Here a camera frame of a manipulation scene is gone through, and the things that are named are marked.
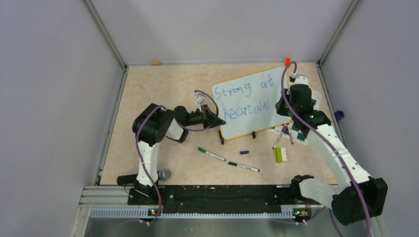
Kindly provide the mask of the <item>yellow framed whiteboard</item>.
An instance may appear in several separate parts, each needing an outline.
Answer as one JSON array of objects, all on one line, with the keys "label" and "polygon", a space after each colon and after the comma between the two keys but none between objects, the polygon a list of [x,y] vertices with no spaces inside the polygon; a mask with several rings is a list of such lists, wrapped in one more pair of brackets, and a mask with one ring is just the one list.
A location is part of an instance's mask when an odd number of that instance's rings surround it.
[{"label": "yellow framed whiteboard", "polygon": [[212,85],[219,118],[226,122],[220,127],[225,140],[291,121],[289,116],[277,114],[275,108],[282,97],[281,88],[288,88],[287,80],[281,79],[284,68],[281,65]]}]

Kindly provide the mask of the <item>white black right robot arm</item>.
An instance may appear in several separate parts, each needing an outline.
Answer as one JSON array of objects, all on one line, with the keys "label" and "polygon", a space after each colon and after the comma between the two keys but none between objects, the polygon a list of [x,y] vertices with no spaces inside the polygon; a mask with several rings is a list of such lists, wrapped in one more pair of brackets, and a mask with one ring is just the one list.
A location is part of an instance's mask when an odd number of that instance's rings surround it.
[{"label": "white black right robot arm", "polygon": [[277,114],[290,116],[304,138],[321,154],[336,178],[337,185],[326,184],[310,175],[299,176],[290,189],[295,203],[312,199],[329,208],[337,220],[349,224],[380,216],[388,191],[383,178],[374,178],[362,168],[338,138],[328,116],[314,109],[312,91],[306,84],[281,91]]}]

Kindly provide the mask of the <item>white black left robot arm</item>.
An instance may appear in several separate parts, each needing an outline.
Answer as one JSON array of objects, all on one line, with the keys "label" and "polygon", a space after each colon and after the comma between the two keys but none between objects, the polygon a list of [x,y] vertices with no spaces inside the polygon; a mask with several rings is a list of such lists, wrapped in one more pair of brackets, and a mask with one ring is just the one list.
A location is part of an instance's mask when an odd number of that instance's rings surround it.
[{"label": "white black left robot arm", "polygon": [[155,203],[159,196],[154,185],[160,179],[157,171],[160,143],[164,138],[168,138],[181,144],[189,133],[187,127],[199,124],[207,129],[225,125],[226,121],[220,119],[206,104],[200,109],[188,112],[184,106],[166,110],[153,103],[134,120],[132,131],[140,158],[139,172],[133,185],[146,204]]}]

